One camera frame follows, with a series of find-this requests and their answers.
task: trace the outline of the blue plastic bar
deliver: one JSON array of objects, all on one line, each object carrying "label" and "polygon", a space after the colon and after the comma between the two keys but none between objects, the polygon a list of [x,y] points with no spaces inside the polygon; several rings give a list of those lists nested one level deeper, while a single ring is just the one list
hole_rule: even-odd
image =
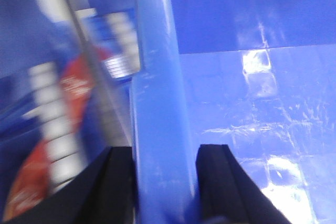
[{"label": "blue plastic bar", "polygon": [[142,71],[132,81],[141,224],[195,224],[196,171],[170,0],[136,0]]}]

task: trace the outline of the red label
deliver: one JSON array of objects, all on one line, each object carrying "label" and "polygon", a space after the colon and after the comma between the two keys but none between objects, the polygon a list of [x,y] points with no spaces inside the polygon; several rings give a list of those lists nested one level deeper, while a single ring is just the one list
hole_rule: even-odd
[{"label": "red label", "polygon": [[23,163],[8,195],[4,221],[33,208],[48,195],[50,161],[40,141]]}]

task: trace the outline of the scratched plastic surface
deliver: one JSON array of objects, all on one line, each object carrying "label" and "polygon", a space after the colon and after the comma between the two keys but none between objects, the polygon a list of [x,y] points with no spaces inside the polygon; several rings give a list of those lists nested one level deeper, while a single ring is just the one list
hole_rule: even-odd
[{"label": "scratched plastic surface", "polygon": [[335,0],[172,0],[182,54],[335,43],[334,3]]},{"label": "scratched plastic surface", "polygon": [[228,144],[293,224],[336,223],[336,45],[181,55],[196,143]]}]

